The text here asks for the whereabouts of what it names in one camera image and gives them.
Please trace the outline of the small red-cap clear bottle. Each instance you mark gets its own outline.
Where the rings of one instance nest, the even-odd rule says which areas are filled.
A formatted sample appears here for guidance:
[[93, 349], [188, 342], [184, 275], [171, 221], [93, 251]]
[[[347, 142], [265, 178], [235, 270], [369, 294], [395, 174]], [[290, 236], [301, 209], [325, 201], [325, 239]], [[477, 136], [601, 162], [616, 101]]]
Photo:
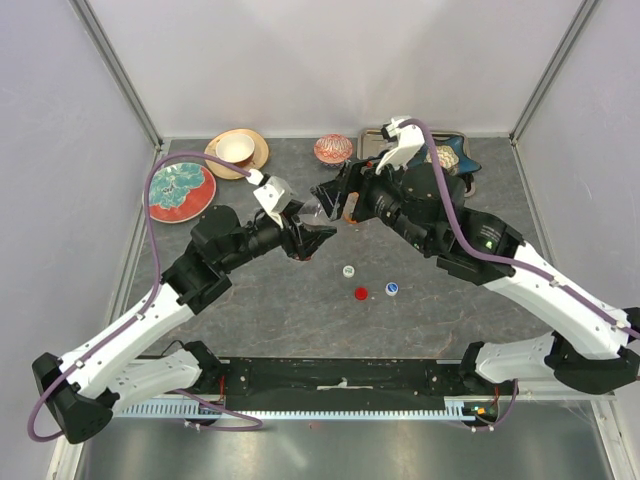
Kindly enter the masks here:
[[307, 213], [302, 216], [301, 221], [306, 225], [328, 226], [326, 214], [317, 199], [310, 199], [306, 202]]

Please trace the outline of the orange juice bottle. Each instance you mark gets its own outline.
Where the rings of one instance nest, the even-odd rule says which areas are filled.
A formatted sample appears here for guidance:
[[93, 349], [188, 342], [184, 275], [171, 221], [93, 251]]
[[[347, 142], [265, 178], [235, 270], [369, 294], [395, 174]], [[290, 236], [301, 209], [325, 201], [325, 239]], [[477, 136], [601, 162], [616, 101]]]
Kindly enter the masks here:
[[354, 219], [354, 211], [355, 207], [359, 200], [359, 194], [357, 192], [352, 192], [347, 196], [344, 209], [343, 209], [343, 219], [350, 224], [356, 224], [357, 221]]

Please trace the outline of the white juice bottle cap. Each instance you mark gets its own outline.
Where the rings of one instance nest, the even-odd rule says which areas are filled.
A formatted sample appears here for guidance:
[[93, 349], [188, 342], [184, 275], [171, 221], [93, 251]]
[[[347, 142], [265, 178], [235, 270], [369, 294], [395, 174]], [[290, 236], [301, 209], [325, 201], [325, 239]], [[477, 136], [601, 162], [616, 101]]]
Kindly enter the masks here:
[[355, 275], [355, 268], [351, 265], [345, 265], [342, 270], [343, 276], [352, 278]]

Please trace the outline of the red bottle cap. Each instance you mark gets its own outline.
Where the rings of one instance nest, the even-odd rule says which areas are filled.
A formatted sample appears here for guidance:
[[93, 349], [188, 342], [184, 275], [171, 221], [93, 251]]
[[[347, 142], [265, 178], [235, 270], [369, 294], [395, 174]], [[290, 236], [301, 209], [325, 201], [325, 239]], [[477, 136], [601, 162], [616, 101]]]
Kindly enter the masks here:
[[366, 300], [368, 297], [368, 290], [364, 287], [358, 287], [354, 291], [354, 296], [359, 301]]

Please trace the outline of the blue white Pocari cap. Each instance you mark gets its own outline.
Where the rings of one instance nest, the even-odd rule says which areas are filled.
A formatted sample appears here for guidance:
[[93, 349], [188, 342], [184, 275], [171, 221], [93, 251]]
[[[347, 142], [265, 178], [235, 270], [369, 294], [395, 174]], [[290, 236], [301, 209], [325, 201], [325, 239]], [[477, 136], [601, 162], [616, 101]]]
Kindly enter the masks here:
[[399, 286], [395, 282], [389, 282], [385, 286], [385, 293], [389, 296], [395, 296], [399, 292]]

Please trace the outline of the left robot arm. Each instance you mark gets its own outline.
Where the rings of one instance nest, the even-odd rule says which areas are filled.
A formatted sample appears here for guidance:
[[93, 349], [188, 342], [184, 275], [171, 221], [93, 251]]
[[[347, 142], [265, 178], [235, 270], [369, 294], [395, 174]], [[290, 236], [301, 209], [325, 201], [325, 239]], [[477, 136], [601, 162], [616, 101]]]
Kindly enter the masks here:
[[221, 297], [231, 286], [234, 269], [277, 248], [291, 259], [310, 259], [337, 230], [304, 222], [303, 206], [291, 201], [280, 222], [258, 211], [246, 224], [229, 206], [208, 208], [192, 229], [185, 252], [156, 273], [151, 290], [136, 305], [75, 350], [38, 357], [32, 364], [41, 395], [36, 406], [48, 408], [60, 435], [80, 444], [131, 405], [163, 393], [217, 388], [227, 368], [201, 341], [187, 342], [136, 368], [129, 364]]

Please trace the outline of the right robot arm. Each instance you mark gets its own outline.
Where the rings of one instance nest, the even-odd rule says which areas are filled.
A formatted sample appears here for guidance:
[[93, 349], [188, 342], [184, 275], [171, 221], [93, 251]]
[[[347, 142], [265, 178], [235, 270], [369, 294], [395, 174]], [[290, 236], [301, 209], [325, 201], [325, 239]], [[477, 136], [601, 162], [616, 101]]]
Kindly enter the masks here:
[[379, 219], [449, 275], [512, 300], [550, 327], [529, 340], [470, 344], [457, 371], [465, 391], [477, 394], [515, 380], [556, 381], [600, 395], [638, 380], [639, 355], [629, 347], [639, 337], [638, 309], [605, 305], [499, 217], [465, 207], [463, 181], [442, 168], [348, 162], [311, 193], [332, 220], [354, 195], [354, 222]]

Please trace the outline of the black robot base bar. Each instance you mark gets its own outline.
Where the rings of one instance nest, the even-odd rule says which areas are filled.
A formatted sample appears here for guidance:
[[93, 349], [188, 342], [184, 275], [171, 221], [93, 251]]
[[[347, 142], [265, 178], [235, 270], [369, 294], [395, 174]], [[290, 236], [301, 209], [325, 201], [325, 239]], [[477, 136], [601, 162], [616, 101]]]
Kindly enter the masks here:
[[427, 407], [446, 397], [504, 398], [509, 380], [494, 385], [463, 376], [457, 363], [426, 359], [330, 359], [231, 357], [188, 387], [198, 396], [223, 396], [225, 406]]

